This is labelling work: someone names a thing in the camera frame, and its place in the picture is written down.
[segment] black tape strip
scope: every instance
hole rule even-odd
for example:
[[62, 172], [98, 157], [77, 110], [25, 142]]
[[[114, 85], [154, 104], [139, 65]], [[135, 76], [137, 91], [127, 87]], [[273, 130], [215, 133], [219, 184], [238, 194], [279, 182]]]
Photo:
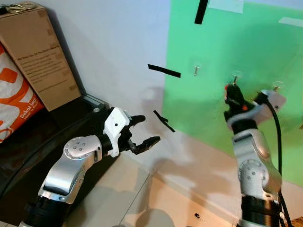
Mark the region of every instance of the black tape strip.
[[208, 0], [200, 0], [198, 11], [196, 14], [195, 24], [201, 25], [206, 11]]
[[150, 65], [150, 64], [148, 64], [148, 68], [149, 68], [150, 70], [155, 70], [155, 71], [159, 71], [159, 72], [164, 72], [165, 74], [168, 74], [168, 75], [171, 75], [171, 76], [174, 76], [174, 77], [181, 78], [181, 73], [180, 73], [180, 72], [176, 72], [176, 71], [173, 71], [173, 70], [168, 70], [168, 69], [162, 68], [162, 67], [160, 67], [160, 66]]
[[168, 127], [172, 132], [175, 132], [175, 130], [167, 124], [167, 123], [169, 122], [168, 119], [166, 119], [166, 118], [164, 118], [164, 117], [161, 117], [160, 114], [159, 114], [156, 110], [154, 110], [153, 112], [157, 115], [157, 117], [159, 118], [159, 120], [160, 120], [166, 127]]

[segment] beige floor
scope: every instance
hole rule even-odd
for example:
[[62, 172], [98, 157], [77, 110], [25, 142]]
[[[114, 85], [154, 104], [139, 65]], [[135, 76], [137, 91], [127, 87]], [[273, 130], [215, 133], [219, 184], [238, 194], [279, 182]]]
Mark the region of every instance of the beige floor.
[[65, 227], [99, 226], [231, 227], [232, 224], [150, 176], [122, 155], [65, 223]]

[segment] cardboard box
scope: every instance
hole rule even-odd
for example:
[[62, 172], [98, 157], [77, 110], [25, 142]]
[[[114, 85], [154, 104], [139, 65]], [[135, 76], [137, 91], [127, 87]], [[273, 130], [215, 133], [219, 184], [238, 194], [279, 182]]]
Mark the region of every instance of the cardboard box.
[[0, 15], [0, 42], [48, 111], [80, 96], [44, 7]]

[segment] green backdrop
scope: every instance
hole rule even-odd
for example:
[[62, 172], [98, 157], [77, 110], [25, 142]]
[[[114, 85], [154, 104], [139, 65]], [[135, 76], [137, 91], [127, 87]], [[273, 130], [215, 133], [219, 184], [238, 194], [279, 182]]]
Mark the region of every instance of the green backdrop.
[[[278, 113], [282, 128], [283, 178], [303, 187], [303, 27], [279, 23], [283, 17], [303, 19], [303, 11], [244, 3], [243, 14], [207, 8], [202, 25], [194, 24], [199, 0], [172, 0], [163, 115], [172, 127], [233, 156], [232, 132], [223, 112], [224, 86], [234, 71], [245, 97], [261, 89], [285, 85], [287, 103]], [[194, 76], [195, 66], [200, 67]], [[262, 123], [277, 166], [273, 120]]]

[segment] wire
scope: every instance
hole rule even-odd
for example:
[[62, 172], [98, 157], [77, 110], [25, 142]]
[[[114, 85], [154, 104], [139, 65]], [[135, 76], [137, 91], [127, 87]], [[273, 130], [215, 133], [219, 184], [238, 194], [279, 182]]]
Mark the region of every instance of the wire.
[[57, 132], [56, 134], [54, 134], [51, 138], [49, 138], [47, 141], [45, 141], [41, 146], [39, 146], [29, 157], [27, 157], [26, 160], [24, 160], [24, 162], [22, 163], [22, 165], [10, 176], [10, 178], [8, 179], [7, 183], [5, 184], [5, 186], [3, 187], [1, 194], [0, 194], [0, 199], [4, 196], [5, 191], [7, 190], [7, 188], [9, 187], [9, 185], [12, 183], [12, 181], [15, 179], [15, 177], [18, 175], [18, 173], [21, 171], [21, 169], [25, 166], [25, 164], [27, 162], [30, 161], [30, 159], [37, 154], [40, 149], [42, 149], [44, 146], [46, 146], [49, 142], [51, 142], [55, 137], [59, 136], [60, 134], [62, 134], [64, 131], [68, 130], [69, 128], [71, 128], [72, 126], [92, 117], [95, 113], [89, 114], [83, 118], [81, 118], [80, 120], [77, 120], [76, 122], [70, 124], [69, 126], [65, 127], [64, 129], [60, 130], [59, 132]]
[[[282, 176], [282, 136], [281, 136], [280, 122], [279, 122], [275, 109], [273, 108], [272, 104], [269, 102], [268, 99], [265, 100], [265, 104], [269, 107], [269, 109], [274, 117], [275, 124], [276, 124], [276, 133], [277, 133], [277, 139], [278, 139], [278, 170]], [[286, 203], [285, 203], [285, 200], [283, 198], [281, 191], [279, 191], [278, 196], [280, 198], [280, 201], [279, 201], [280, 211], [282, 211], [282, 208], [281, 208], [281, 206], [282, 206], [284, 213], [285, 213], [285, 218], [286, 218], [287, 224], [289, 227], [292, 227], [292, 222], [290, 220], [289, 213], [288, 213], [288, 210], [286, 207]]]

